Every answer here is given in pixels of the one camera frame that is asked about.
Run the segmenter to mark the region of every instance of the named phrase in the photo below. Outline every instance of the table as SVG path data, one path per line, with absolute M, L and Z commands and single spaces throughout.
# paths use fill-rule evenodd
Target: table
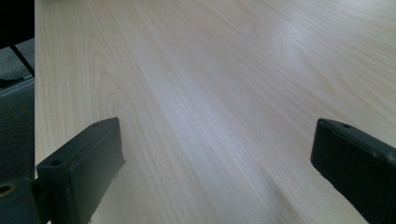
M 319 118 L 396 146 L 396 2 L 36 0 L 42 161 L 119 117 L 92 223 L 365 223 L 316 171 Z

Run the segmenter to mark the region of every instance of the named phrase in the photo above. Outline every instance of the tabletop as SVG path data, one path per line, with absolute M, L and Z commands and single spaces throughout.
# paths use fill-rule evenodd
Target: tabletop
M 365 223 L 319 118 L 396 146 L 393 0 L 35 0 L 35 159 L 120 119 L 92 223 Z

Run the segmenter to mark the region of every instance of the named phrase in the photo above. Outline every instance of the light wood surface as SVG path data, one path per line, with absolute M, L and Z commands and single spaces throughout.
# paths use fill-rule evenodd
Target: light wood surface
M 365 223 L 318 118 L 396 146 L 394 0 L 36 0 L 36 162 L 119 117 L 93 223 Z

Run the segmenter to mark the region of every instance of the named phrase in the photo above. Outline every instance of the dark floor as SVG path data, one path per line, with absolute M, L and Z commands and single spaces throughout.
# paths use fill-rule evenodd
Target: dark floor
M 17 48 L 34 66 L 35 40 Z M 0 89 L 0 181 L 21 176 L 32 179 L 35 173 L 35 85 L 12 50 L 0 49 L 0 79 L 20 77 L 23 82 Z

